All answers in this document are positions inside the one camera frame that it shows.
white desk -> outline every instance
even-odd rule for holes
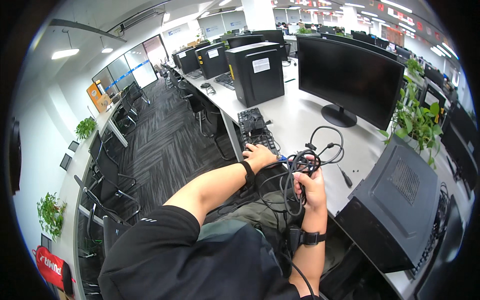
[[[113,104],[108,111],[100,113],[96,119],[97,127],[99,134],[102,135],[105,131],[105,128],[108,126],[112,129],[113,132],[119,137],[120,141],[122,139],[125,141],[125,138],[121,135],[118,128],[111,121],[111,117],[114,114],[117,107],[120,105],[121,101]],[[86,209],[80,205],[80,199],[82,198],[83,192],[80,190],[77,182],[73,178],[74,175],[77,175],[82,180],[85,178],[85,175],[88,171],[90,162],[92,161],[88,149],[92,144],[94,135],[91,134],[88,139],[83,140],[75,151],[72,161],[67,169],[65,178],[63,179],[63,184],[60,188],[59,199],[61,202],[67,204],[65,212],[63,213],[63,227],[61,231],[61,236],[57,238],[56,242],[52,243],[52,253],[66,261],[70,267],[72,273],[72,278],[75,279],[76,283],[73,284],[73,294],[76,299],[84,300],[85,293],[82,287],[82,279],[80,277],[80,270],[78,268],[78,246],[77,246],[77,229],[78,229],[78,214],[79,212],[86,213],[88,215],[89,209]],[[96,217],[95,222],[101,223],[101,219]]]
[[[273,124],[269,125],[268,129],[280,144],[280,153],[288,156],[296,151],[305,149],[305,143],[310,140],[310,136],[315,128],[321,125],[333,125],[328,123],[321,114],[322,107],[330,104],[330,102],[299,90],[298,66],[294,66],[292,63],[288,67],[284,67],[283,74],[284,81],[295,78],[295,80],[285,83],[285,95],[254,107],[259,108],[265,120],[272,120]],[[205,80],[203,77],[191,79],[185,76],[185,79],[220,109],[237,158],[238,160],[243,160],[233,123],[238,123],[237,114],[247,108],[237,100],[235,91],[215,83],[214,78]],[[205,89],[200,87],[205,82],[210,83],[214,87],[216,90],[215,95],[207,95]],[[361,118],[358,118],[356,126],[338,129],[343,134],[345,149],[345,156],[339,165],[348,174],[352,180],[353,187],[355,187],[370,173],[385,149],[385,145],[382,142],[384,137],[377,132],[373,125]],[[318,149],[323,149],[330,142],[339,143],[340,138],[338,134],[332,130],[323,129],[316,133],[312,143]],[[335,148],[328,149],[322,154],[321,158],[326,160],[336,151]],[[458,206],[462,218],[464,221],[468,220],[473,205],[473,200],[469,200],[472,198],[472,195],[466,195],[462,184],[457,184],[453,181],[452,173],[446,162],[446,151],[443,147],[436,157],[436,164],[436,173],[439,176],[439,180],[447,184],[450,194],[455,194],[457,202],[460,203]],[[348,203],[347,197],[352,192],[352,189],[346,187],[342,174],[336,166],[325,165],[322,167],[322,170],[327,194],[328,213],[330,216],[335,217]],[[411,280],[406,271],[388,274],[380,273],[404,300],[412,295],[418,283],[418,279]]]

red bag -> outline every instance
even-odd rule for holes
[[[36,266],[42,277],[49,283],[62,289],[65,294],[73,295],[72,274],[68,264],[56,255],[53,255],[44,246],[32,250],[35,255]]]

monitor stand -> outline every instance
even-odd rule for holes
[[[357,116],[335,104],[324,106],[322,116],[329,123],[338,127],[352,127],[357,124]]]

blue stripe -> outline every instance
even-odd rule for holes
[[[124,75],[120,76],[119,79],[115,80],[111,85],[107,86],[105,88],[105,91],[107,91],[109,88],[111,88],[114,84],[116,84],[117,82],[119,82],[120,80],[122,80],[125,76],[127,76],[128,74],[132,73],[134,70],[140,68],[141,66],[143,66],[144,64],[150,62],[150,60],[146,60],[144,62],[142,62],[141,64],[139,64],[138,66],[136,66],[135,68],[131,69],[130,71],[126,72]]]

screwdriver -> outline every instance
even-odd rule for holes
[[[347,184],[347,186],[349,188],[352,187],[352,181],[350,180],[350,178],[345,174],[345,172],[342,170],[342,168],[340,168],[340,166],[337,164],[337,167],[340,169],[340,171],[342,172],[342,175],[343,175],[343,179],[345,179],[345,183]]]

